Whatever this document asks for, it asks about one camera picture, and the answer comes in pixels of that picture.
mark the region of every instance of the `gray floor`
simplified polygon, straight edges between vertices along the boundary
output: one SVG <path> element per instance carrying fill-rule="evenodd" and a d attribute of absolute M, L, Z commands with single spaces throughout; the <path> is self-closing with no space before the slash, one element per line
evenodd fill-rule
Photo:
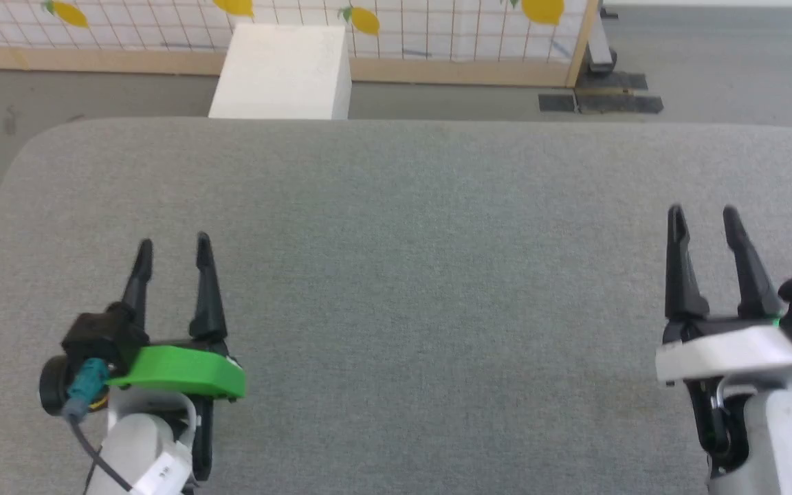
<path fill-rule="evenodd" d="M 644 72 L 661 115 L 541 113 L 541 90 L 368 85 L 355 119 L 735 122 L 792 126 L 792 10 L 619 9 L 618 68 Z M 111 116 L 204 116 L 216 78 L 0 72 L 0 182 L 22 144 L 58 124 Z"/>

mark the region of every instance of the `wire mesh grid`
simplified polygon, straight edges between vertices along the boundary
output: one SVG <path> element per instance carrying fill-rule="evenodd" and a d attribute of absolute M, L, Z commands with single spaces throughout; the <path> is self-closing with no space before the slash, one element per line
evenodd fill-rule
<path fill-rule="evenodd" d="M 531 22 L 509 0 L 242 1 L 254 15 L 214 0 L 0 1 L 0 46 L 226 51 L 235 26 L 249 22 L 345 25 L 357 57 L 569 63 L 588 4 L 563 0 L 554 25 Z"/>

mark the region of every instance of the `gray table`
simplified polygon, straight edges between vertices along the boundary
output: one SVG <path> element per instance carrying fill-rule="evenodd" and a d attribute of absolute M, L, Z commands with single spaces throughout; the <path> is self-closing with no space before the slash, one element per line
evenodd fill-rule
<path fill-rule="evenodd" d="M 82 122 L 0 190 L 0 493 L 76 493 L 36 398 L 75 315 L 154 239 L 148 332 L 184 336 L 213 239 L 249 395 L 204 493 L 695 494 L 683 388 L 656 383 L 666 209 L 738 304 L 735 203 L 792 276 L 792 129 L 436 122 Z M 100 439 L 102 417 L 85 426 Z"/>

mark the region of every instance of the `white box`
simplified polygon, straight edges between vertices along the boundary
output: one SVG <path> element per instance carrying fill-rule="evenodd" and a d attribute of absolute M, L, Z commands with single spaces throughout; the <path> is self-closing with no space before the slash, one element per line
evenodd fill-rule
<path fill-rule="evenodd" d="M 210 117 L 342 120 L 350 87 L 343 26 L 238 24 Z"/>

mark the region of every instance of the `yellow lemon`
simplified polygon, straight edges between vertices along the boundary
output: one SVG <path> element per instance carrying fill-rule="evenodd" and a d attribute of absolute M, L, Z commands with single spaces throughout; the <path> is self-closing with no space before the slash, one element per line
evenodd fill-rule
<path fill-rule="evenodd" d="M 74 5 L 47 0 L 47 2 L 42 3 L 41 6 L 58 18 L 63 19 L 63 22 L 77 25 L 79 28 L 87 28 L 87 18 L 85 18 L 85 14 Z"/>
<path fill-rule="evenodd" d="M 511 0 L 515 7 L 518 0 Z M 537 24 L 558 25 L 564 12 L 564 0 L 521 0 L 525 16 Z"/>
<path fill-rule="evenodd" d="M 245 16 L 248 18 L 254 16 L 252 14 L 252 0 L 213 0 L 213 3 L 232 16 Z"/>
<path fill-rule="evenodd" d="M 348 22 L 352 19 L 354 27 L 365 34 L 377 36 L 377 32 L 381 29 L 381 21 L 377 20 L 375 13 L 362 7 L 350 5 L 338 10 L 338 15 Z"/>

